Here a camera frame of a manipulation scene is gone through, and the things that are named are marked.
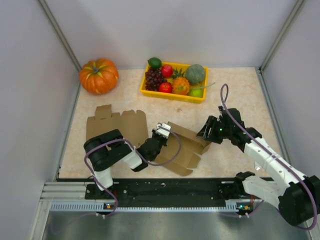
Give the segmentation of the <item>green netted melon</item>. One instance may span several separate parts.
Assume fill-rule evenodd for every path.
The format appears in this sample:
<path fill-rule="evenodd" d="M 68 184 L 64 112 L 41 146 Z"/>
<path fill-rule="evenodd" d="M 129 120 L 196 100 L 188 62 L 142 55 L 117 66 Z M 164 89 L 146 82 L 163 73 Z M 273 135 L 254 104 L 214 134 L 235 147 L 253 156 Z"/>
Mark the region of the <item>green netted melon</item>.
<path fill-rule="evenodd" d="M 206 70 L 200 64 L 193 64 L 186 69 L 185 77 L 191 85 L 197 85 L 205 80 Z"/>

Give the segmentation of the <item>red apple rear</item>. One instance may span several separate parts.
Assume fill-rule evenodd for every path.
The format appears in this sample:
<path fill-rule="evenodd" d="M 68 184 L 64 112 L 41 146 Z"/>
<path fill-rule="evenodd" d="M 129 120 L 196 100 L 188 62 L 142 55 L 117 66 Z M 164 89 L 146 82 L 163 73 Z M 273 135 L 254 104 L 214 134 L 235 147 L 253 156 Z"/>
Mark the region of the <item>red apple rear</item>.
<path fill-rule="evenodd" d="M 161 74 L 164 78 L 170 78 L 173 75 L 173 68 L 169 64 L 165 64 L 161 67 Z"/>

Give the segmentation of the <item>red apple front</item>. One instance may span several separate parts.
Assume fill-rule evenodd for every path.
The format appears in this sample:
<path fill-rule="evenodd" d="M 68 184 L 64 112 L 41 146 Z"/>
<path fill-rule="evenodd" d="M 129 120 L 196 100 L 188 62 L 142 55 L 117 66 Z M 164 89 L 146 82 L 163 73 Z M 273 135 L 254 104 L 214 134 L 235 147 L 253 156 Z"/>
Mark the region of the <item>red apple front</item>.
<path fill-rule="evenodd" d="M 173 91 L 173 87 L 170 82 L 163 82 L 159 85 L 158 91 L 161 93 L 171 94 Z"/>

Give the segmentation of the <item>purple grape bunch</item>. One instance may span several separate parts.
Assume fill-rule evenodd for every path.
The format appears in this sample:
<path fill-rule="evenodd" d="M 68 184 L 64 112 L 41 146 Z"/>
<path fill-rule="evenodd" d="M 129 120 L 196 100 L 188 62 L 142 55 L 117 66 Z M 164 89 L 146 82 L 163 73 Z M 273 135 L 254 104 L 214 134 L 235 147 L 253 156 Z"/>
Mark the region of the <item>purple grape bunch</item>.
<path fill-rule="evenodd" d="M 162 72 L 159 68 L 150 67 L 145 72 L 145 89 L 147 91 L 157 92 L 162 83 L 166 83 L 167 80 L 162 75 Z"/>

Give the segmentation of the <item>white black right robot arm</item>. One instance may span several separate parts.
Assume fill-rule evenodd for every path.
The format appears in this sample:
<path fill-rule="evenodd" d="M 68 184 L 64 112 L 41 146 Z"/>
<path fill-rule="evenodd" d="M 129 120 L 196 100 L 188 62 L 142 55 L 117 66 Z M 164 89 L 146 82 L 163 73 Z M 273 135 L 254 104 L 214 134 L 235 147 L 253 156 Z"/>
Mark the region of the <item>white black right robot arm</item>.
<path fill-rule="evenodd" d="M 218 109 L 220 116 L 210 115 L 196 136 L 216 144 L 229 140 L 272 178 L 267 181 L 253 172 L 239 172 L 234 194 L 239 198 L 260 198 L 275 207 L 292 226 L 315 219 L 320 213 L 320 179 L 315 175 L 308 177 L 285 161 L 255 128 L 245 126 L 236 108 Z"/>

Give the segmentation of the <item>light green apple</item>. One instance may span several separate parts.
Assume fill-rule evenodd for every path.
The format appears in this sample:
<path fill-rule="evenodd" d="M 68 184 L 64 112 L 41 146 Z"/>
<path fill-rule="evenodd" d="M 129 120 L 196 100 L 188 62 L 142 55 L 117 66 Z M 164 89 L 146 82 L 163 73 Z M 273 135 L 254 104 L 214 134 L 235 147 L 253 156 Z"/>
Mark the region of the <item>light green apple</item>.
<path fill-rule="evenodd" d="M 211 86 L 213 86 L 215 84 L 215 82 L 209 84 L 209 85 L 204 85 L 204 86 L 196 86 L 194 88 L 192 88 L 189 93 L 188 96 L 190 97 L 195 97 L 195 98 L 202 98 L 203 94 L 204 94 L 204 90 L 206 88 L 209 88 Z"/>

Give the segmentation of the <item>aluminium frame post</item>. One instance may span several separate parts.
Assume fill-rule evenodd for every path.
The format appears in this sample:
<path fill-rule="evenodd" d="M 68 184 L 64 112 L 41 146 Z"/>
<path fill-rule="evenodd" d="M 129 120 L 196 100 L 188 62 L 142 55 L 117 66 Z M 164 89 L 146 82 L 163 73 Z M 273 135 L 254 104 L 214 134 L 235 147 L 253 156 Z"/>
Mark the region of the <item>aluminium frame post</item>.
<path fill-rule="evenodd" d="M 65 50 L 66 54 L 68 55 L 69 59 L 73 63 L 75 69 L 79 72 L 82 67 L 77 57 L 75 56 L 70 44 L 68 43 L 68 40 L 65 37 L 62 29 L 60 28 L 59 23 L 57 22 L 55 16 L 53 15 L 49 5 L 45 0 L 37 0 L 37 3 L 39 4 L 46 18 L 48 19 L 49 24 L 51 25 L 54 33 L 56 34 L 59 42 L 62 44 L 62 47 Z"/>
<path fill-rule="evenodd" d="M 277 34 L 275 40 L 273 41 L 269 51 L 267 52 L 264 60 L 262 61 L 261 66 L 258 68 L 260 74 L 262 74 L 268 65 L 270 64 L 271 60 L 273 59 L 274 55 L 277 53 L 278 48 L 282 44 L 283 40 L 285 39 L 289 29 L 295 22 L 296 18 L 300 14 L 301 10 L 303 9 L 306 0 L 297 0 L 290 11 L 288 17 L 286 18 L 284 24 L 282 25 L 279 33 Z"/>

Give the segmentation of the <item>brown cardboard box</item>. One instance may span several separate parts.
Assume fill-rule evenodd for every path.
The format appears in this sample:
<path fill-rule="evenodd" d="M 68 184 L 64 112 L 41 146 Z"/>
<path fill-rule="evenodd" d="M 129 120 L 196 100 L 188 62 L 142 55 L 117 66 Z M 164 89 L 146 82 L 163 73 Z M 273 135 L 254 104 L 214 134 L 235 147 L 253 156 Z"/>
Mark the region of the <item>brown cardboard box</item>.
<path fill-rule="evenodd" d="M 166 146 L 161 148 L 155 163 L 163 164 L 172 160 L 164 165 L 167 170 L 182 177 L 189 176 L 198 167 L 201 156 L 209 150 L 211 142 L 197 137 L 196 132 L 173 122 L 169 121 L 167 124 L 177 137 L 169 135 Z"/>

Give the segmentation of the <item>aluminium frame post left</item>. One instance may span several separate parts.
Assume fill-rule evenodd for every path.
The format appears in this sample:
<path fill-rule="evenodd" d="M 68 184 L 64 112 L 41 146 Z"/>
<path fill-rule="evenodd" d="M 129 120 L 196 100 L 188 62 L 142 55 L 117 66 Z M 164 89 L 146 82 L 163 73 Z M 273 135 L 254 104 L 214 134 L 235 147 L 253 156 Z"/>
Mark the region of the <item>aluminium frame post left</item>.
<path fill-rule="evenodd" d="M 60 28 L 59 23 L 57 22 L 55 16 L 53 15 L 49 5 L 45 0 L 37 0 L 37 3 L 39 4 L 46 18 L 48 19 L 49 24 L 51 25 L 54 33 L 56 34 L 59 42 L 62 44 L 62 47 L 65 50 L 66 54 L 68 55 L 69 59 L 73 63 L 75 69 L 79 72 L 82 67 L 77 57 L 75 56 L 70 44 L 68 43 L 68 40 L 65 37 L 62 29 Z"/>

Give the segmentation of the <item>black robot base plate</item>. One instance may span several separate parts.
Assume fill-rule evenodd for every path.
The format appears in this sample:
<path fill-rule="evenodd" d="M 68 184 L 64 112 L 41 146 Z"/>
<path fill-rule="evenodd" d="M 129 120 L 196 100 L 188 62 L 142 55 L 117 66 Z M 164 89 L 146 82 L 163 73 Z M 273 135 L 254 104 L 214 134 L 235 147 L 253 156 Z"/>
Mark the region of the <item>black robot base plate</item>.
<path fill-rule="evenodd" d="M 118 200 L 119 207 L 222 207 L 228 200 L 254 197 L 244 193 L 235 178 L 115 178 L 109 191 L 96 184 L 86 187 L 87 200 Z"/>

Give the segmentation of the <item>red apple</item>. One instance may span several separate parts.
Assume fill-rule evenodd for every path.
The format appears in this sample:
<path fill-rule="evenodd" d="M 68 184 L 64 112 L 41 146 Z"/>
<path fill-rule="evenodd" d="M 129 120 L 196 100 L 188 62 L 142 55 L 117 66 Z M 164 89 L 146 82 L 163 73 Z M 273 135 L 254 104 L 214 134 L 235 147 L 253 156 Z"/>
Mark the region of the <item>red apple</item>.
<path fill-rule="evenodd" d="M 173 68 L 169 64 L 165 64 L 161 67 L 161 74 L 164 78 L 170 78 L 173 75 Z"/>
<path fill-rule="evenodd" d="M 171 94 L 173 91 L 173 87 L 170 82 L 163 82 L 159 85 L 158 91 L 161 93 Z"/>

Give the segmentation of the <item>clear plastic scrap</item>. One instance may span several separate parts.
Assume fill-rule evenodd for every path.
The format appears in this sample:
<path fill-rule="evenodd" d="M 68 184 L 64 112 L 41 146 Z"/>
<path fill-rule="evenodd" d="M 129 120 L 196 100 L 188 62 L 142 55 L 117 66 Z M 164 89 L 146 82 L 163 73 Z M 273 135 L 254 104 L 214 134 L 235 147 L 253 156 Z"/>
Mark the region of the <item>clear plastic scrap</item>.
<path fill-rule="evenodd" d="M 262 168 L 262 167 L 261 167 L 256 161 L 254 161 L 254 169 L 255 169 L 256 171 L 259 171 L 261 168 Z"/>

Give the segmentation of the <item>yellow plastic fruit tray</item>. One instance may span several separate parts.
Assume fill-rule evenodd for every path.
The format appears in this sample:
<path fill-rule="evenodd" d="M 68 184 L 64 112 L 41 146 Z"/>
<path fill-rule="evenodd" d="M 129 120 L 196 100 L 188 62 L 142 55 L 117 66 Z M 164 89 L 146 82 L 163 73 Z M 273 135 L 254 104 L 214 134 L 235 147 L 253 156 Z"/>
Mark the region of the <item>yellow plastic fruit tray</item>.
<path fill-rule="evenodd" d="M 147 97 L 200 104 L 206 98 L 209 68 L 151 59 L 147 63 L 140 92 Z"/>

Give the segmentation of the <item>dark green lime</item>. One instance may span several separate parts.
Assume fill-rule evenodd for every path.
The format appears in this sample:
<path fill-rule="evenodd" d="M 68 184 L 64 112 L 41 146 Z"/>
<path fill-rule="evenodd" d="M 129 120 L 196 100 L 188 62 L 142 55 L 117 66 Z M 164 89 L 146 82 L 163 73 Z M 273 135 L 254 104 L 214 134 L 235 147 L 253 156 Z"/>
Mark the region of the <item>dark green lime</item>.
<path fill-rule="evenodd" d="M 151 57 L 147 62 L 153 69 L 159 69 L 162 67 L 162 61 L 157 57 Z"/>

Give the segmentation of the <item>orange pumpkin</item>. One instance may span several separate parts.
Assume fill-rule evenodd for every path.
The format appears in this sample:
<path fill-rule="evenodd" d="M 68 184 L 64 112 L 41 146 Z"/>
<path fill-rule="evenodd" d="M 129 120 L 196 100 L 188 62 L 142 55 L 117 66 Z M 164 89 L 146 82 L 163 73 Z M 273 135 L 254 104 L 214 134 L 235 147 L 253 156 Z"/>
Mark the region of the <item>orange pumpkin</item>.
<path fill-rule="evenodd" d="M 81 86 L 93 95 L 103 95 L 113 90 L 118 83 L 119 72 L 112 60 L 90 60 L 78 73 Z"/>

